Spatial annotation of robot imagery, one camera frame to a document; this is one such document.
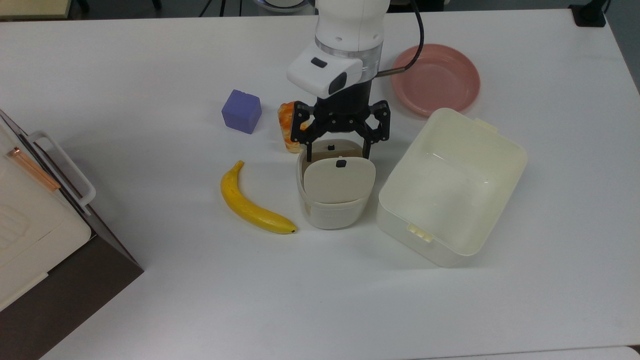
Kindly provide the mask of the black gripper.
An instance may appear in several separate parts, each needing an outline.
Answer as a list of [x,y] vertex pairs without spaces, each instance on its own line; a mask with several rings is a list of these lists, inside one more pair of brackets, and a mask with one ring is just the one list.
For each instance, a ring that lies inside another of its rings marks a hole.
[[[371,146],[390,137],[391,110],[386,100],[370,105],[372,81],[357,83],[327,98],[317,98],[314,107],[295,101],[291,141],[306,146],[306,161],[313,160],[313,143],[326,132],[356,132],[362,139],[362,158],[369,159]],[[373,116],[377,127],[367,120]]]

